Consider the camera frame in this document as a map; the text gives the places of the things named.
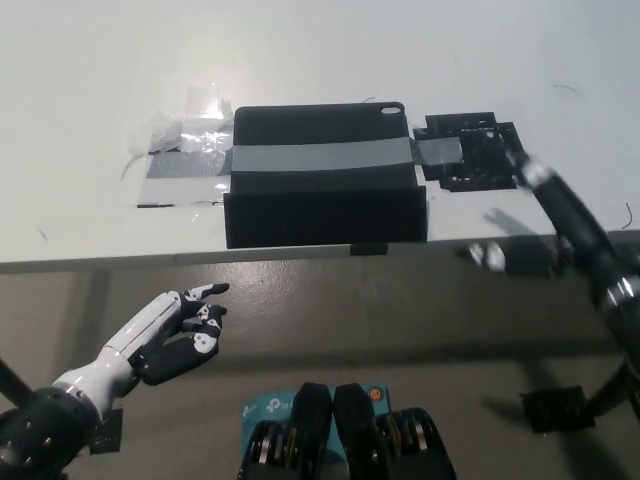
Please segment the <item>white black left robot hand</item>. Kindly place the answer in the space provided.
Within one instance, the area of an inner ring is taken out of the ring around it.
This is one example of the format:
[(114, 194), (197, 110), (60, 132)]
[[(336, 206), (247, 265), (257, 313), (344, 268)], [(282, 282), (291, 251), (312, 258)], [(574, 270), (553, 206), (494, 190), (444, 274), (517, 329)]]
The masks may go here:
[(53, 383), (92, 406), (100, 420), (140, 382), (156, 386), (205, 364), (219, 352), (227, 309), (206, 301), (229, 289), (206, 284), (158, 295), (122, 326), (90, 363)]

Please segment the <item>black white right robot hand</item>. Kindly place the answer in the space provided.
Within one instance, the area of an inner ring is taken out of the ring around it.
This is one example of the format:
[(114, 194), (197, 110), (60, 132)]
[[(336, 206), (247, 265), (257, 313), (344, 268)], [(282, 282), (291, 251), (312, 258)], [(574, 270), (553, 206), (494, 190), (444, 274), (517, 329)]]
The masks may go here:
[(553, 278), (572, 269), (587, 282), (605, 314), (639, 306), (639, 262), (616, 248), (600, 223), (559, 174), (525, 152), (507, 154), (516, 178), (538, 201), (555, 230), (540, 238), (467, 243), (464, 261), (511, 277)]

